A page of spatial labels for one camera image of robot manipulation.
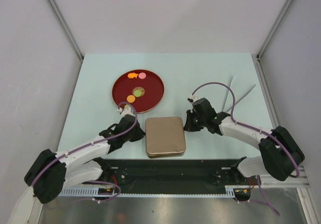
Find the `metal tongs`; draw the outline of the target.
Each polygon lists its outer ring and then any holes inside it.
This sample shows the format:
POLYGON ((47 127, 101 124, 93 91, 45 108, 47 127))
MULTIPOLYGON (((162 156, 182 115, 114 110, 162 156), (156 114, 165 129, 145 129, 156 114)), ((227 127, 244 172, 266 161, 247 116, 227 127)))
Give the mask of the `metal tongs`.
MULTIPOLYGON (((234 92, 235 103, 240 103, 245 97, 247 97, 256 87, 256 83, 247 79, 232 75, 227 83, 228 87, 234 92)), ((229 112, 232 109, 233 97, 229 90, 226 90, 223 98, 223 105, 221 110, 229 112)))

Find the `round red plate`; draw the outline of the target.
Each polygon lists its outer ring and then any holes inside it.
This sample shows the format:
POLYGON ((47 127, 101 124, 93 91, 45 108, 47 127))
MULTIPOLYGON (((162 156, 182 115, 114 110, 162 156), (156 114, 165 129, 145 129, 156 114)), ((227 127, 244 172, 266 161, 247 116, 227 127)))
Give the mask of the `round red plate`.
POLYGON ((155 108, 162 100, 165 87, 162 79, 154 72, 144 69, 130 70, 122 74, 114 83, 112 87, 112 98, 116 104, 127 102, 128 95, 133 95, 135 90, 140 90, 142 95, 136 97, 135 102, 131 105, 135 108, 137 113, 145 113, 155 108), (131 72, 140 74, 146 73, 145 79, 139 77, 129 79, 127 75, 131 72))

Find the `gold tin lid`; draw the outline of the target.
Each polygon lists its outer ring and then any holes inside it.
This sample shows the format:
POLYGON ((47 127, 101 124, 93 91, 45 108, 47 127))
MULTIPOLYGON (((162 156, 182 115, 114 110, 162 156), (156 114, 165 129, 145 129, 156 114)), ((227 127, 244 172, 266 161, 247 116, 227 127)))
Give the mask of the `gold tin lid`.
POLYGON ((145 149, 150 158, 181 156, 186 151, 181 117, 148 118, 145 132, 145 149))

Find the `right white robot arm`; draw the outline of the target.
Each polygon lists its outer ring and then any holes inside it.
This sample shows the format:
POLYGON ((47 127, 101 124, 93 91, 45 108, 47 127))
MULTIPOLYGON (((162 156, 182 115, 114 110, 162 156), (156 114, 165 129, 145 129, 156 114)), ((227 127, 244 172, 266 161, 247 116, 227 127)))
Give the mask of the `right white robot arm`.
POLYGON ((231 178, 236 184, 244 184, 249 177, 269 174, 285 181, 304 161, 305 156, 289 131, 252 127, 238 121, 225 112, 217 113, 206 98, 191 96, 184 130, 199 132, 207 129, 211 134, 227 136, 244 142, 260 151, 257 157, 242 157, 232 166, 231 178))

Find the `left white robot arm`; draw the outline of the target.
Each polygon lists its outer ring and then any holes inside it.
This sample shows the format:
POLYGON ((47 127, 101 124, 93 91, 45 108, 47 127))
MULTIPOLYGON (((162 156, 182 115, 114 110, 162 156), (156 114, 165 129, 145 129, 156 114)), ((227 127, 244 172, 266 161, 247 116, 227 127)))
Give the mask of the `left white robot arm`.
POLYGON ((103 163, 103 156, 120 148, 126 142, 145 137, 137 118, 124 115, 120 122, 102 130, 89 142, 62 152, 43 150, 24 177, 27 186, 42 204, 54 200, 63 189, 83 182, 110 180, 111 172, 103 163))

